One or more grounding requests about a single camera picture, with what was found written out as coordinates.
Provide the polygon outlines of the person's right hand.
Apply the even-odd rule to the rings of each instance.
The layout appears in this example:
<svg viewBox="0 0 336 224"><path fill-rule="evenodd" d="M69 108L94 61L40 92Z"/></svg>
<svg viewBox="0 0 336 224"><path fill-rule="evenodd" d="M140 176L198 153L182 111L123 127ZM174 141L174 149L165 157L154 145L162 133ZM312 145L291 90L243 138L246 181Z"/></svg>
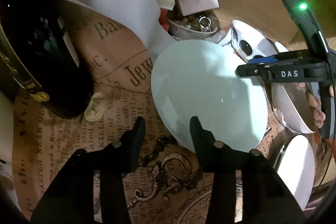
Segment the person's right hand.
<svg viewBox="0 0 336 224"><path fill-rule="evenodd" d="M306 99L314 118L314 125L317 128L322 128L326 119L326 114L322 112L321 101L310 92L306 83L298 83L297 88L298 90L303 90L306 93Z"/></svg>

